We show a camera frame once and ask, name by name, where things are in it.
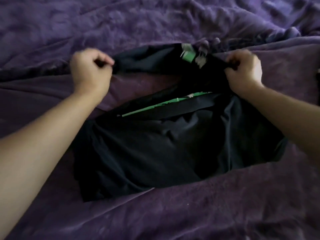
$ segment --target purple fabric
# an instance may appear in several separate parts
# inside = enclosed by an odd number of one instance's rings
[[[285,34],[291,26],[309,37],[250,49],[268,87],[316,103],[319,0],[0,0],[0,68],[55,67],[88,46],[116,54],[144,44]],[[178,79],[119,75],[92,116]],[[0,136],[71,91],[70,75],[0,83]],[[7,239],[317,239],[320,178],[305,159],[289,145],[278,163],[83,203],[67,152]]]

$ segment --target wrinkled blanket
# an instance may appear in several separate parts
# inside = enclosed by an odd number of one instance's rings
[[[70,75],[55,72],[85,47],[112,55],[145,44],[208,40],[224,58],[230,47],[253,40],[257,46],[249,48],[262,61],[265,85],[315,104],[319,8],[319,0],[0,0],[0,74],[15,77],[37,68],[35,78],[0,77],[0,136],[72,92]],[[117,76],[91,116],[174,82],[150,74]],[[278,163],[88,203],[81,200],[72,165],[67,152],[7,239],[320,236],[320,178],[293,144]]]

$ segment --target person's left arm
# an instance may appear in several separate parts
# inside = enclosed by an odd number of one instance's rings
[[[99,68],[96,59],[108,65]],[[27,210],[86,118],[108,92],[113,63],[96,49],[76,53],[70,63],[74,93],[0,140],[0,239]]]

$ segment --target purple blanket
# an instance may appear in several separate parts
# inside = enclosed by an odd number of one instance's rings
[[[145,44],[300,36],[250,47],[263,82],[316,103],[319,0],[0,0],[0,68],[55,68],[85,47],[110,54]],[[116,76],[92,116],[177,82]],[[0,83],[0,136],[72,92],[70,75]],[[83,203],[67,152],[7,239],[318,239],[320,178],[288,145],[278,163],[206,181]]]

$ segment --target person's right arm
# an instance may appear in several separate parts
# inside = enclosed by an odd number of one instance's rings
[[[233,52],[227,61],[238,61],[237,70],[225,70],[230,88],[252,104],[289,140],[314,159],[320,169],[320,107],[266,88],[260,60],[248,50]]]

